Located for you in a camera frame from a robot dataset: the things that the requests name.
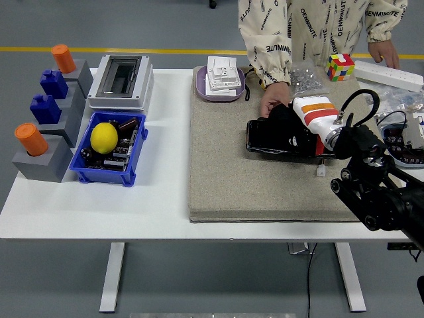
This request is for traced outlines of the person's right hand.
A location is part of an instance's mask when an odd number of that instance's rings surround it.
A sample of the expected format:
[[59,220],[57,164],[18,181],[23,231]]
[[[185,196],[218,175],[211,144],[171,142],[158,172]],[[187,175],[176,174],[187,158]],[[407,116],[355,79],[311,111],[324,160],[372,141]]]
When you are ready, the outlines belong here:
[[275,106],[280,104],[287,106],[290,101],[290,88],[286,82],[270,84],[260,100],[260,116],[268,118]]

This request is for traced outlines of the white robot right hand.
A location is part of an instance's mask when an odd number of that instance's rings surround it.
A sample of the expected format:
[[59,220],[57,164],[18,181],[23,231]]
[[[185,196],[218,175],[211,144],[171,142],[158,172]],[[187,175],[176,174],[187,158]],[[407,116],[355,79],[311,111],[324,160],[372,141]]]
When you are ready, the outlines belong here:
[[291,106],[301,122],[320,137],[324,147],[333,150],[345,124],[330,100],[325,96],[296,97]]

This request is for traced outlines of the person's left hand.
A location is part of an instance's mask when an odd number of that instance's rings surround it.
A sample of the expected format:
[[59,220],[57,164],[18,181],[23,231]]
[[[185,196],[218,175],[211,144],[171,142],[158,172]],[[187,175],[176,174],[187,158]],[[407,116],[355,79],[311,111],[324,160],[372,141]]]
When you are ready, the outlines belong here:
[[399,69],[398,52],[391,40],[369,42],[368,52],[376,63],[385,61],[388,68]]

